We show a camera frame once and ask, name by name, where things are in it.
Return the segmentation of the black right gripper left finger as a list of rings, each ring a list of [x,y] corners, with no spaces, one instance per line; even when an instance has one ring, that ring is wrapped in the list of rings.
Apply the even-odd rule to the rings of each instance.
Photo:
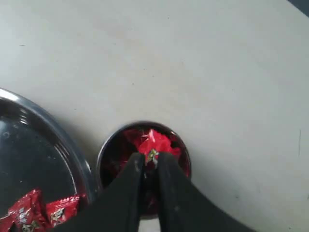
[[[143,154],[132,154],[124,169],[95,202],[53,231],[137,232],[144,165]]]

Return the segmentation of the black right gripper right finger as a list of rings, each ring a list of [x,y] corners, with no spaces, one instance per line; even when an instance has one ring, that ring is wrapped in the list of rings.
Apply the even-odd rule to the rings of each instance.
[[[191,183],[172,154],[159,154],[157,173],[161,231],[246,231],[245,225],[215,206]]]

